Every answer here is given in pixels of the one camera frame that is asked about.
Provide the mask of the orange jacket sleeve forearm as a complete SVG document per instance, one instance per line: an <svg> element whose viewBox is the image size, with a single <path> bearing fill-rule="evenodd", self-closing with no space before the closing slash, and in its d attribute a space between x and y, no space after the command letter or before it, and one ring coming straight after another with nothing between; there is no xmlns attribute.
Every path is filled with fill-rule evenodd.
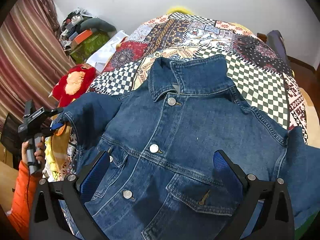
<svg viewBox="0 0 320 240"><path fill-rule="evenodd" d="M29 177L29 168L20 161L11 214L8 215L8 219L23 239L29 239L30 211L41 178L42 174L33 174Z"/></svg>

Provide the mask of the person's left hand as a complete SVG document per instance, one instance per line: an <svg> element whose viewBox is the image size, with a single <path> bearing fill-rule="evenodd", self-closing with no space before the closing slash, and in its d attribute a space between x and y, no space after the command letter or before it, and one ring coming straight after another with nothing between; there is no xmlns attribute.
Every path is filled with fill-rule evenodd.
<svg viewBox="0 0 320 240"><path fill-rule="evenodd" d="M22 162L24 163L25 166L28 165L28 160L27 160L27 149L29 146L29 142L25 141L22 143ZM46 160L45 160L45 138L42 137L41 141L37 144L37 147L39 148L39 150L37 150L34 153L35 159L37 161L40 162L41 164L41 168L44 168L45 164L46 164Z"/></svg>

